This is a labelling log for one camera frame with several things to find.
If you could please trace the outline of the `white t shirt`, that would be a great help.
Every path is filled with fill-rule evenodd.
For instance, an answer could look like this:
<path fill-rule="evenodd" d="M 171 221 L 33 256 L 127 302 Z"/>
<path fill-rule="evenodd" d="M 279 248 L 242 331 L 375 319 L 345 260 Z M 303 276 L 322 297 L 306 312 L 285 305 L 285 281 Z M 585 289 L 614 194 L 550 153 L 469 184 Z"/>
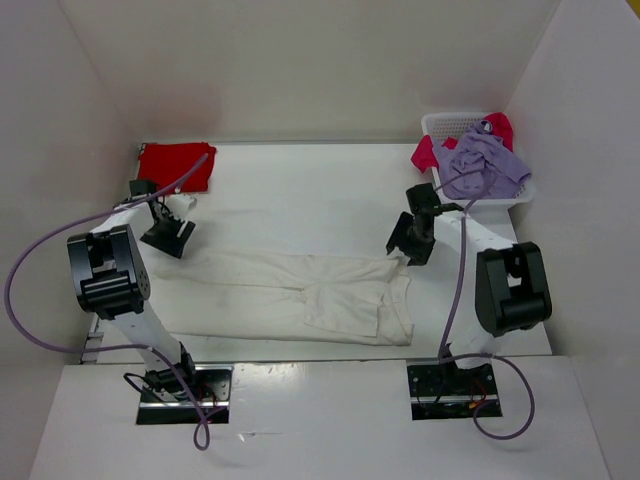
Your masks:
<path fill-rule="evenodd" d="M 151 303 L 172 333 L 408 346 L 410 276 L 399 258 L 204 249 L 155 259 Z"/>

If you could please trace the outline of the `red t shirt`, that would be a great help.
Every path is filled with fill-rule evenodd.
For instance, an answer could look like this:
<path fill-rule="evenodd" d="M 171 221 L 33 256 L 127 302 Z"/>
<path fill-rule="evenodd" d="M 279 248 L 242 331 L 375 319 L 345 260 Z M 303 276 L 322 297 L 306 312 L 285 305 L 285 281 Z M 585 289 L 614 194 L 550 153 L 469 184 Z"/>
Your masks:
<path fill-rule="evenodd" d="M 205 162 L 180 187 L 185 193 L 206 193 L 212 175 L 217 149 L 206 143 L 147 143 L 139 154 L 137 180 L 151 181 L 157 189 L 167 187 L 191 170 L 207 155 Z"/>

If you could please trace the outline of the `lavender t shirt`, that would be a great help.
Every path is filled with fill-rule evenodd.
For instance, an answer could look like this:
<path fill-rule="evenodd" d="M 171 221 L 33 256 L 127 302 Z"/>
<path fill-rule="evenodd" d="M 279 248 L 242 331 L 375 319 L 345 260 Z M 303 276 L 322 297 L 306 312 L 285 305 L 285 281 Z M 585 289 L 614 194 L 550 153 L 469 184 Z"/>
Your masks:
<path fill-rule="evenodd" d="M 474 122 L 453 147 L 435 144 L 432 151 L 442 190 L 450 199 L 511 199 L 532 177 L 524 161 L 483 119 Z"/>

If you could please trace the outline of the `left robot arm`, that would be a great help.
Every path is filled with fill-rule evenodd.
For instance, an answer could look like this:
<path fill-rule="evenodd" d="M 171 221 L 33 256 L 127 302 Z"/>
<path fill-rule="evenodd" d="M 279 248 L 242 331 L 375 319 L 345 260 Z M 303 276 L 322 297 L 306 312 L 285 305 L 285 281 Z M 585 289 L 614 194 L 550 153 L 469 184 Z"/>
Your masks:
<path fill-rule="evenodd" d="M 129 187 L 130 196 L 102 224 L 67 240 L 76 298 L 84 311 L 143 346 L 143 380 L 152 392 L 185 400 L 197 392 L 200 377 L 150 304 L 151 278 L 138 244 L 181 258 L 195 229 L 187 216 L 197 200 L 183 193 L 157 197 L 158 185 L 150 180 L 134 180 Z"/>

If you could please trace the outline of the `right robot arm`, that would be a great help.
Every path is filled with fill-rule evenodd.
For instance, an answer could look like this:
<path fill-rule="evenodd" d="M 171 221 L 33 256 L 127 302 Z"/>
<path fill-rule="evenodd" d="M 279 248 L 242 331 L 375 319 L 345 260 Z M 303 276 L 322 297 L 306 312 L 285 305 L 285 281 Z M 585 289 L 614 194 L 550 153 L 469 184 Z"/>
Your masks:
<path fill-rule="evenodd" d="M 551 295 L 541 249 L 518 243 L 482 225 L 466 206 L 443 203 L 431 183 L 406 191 L 409 210 L 386 244 L 414 267 L 425 266 L 444 245 L 458 254 L 453 302 L 438 347 L 438 380 L 450 393 L 473 381 L 472 367 L 500 351 L 500 340 L 550 318 Z"/>

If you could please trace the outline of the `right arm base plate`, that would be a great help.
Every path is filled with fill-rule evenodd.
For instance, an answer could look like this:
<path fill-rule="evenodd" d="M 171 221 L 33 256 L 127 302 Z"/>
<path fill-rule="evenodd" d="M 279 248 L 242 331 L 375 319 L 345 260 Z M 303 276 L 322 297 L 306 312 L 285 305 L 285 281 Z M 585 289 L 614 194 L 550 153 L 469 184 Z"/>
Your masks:
<path fill-rule="evenodd" d="M 463 370 L 455 363 L 413 362 L 406 372 L 413 421 L 502 416 L 490 364 Z"/>

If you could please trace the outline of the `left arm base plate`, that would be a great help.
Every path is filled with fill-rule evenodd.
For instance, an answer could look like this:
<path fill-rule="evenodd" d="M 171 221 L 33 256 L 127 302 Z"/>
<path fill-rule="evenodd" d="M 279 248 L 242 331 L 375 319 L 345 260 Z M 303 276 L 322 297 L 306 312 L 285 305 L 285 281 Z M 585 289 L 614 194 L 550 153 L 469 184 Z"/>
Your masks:
<path fill-rule="evenodd" d="M 197 385 L 193 390 L 208 424 L 227 424 L 229 421 L 231 383 L 234 367 L 231 364 L 198 364 L 195 367 Z M 137 374 L 135 389 L 139 392 L 136 424 L 141 426 L 195 425 L 199 416 L 193 403 L 185 395 L 177 397 L 154 391 Z"/>

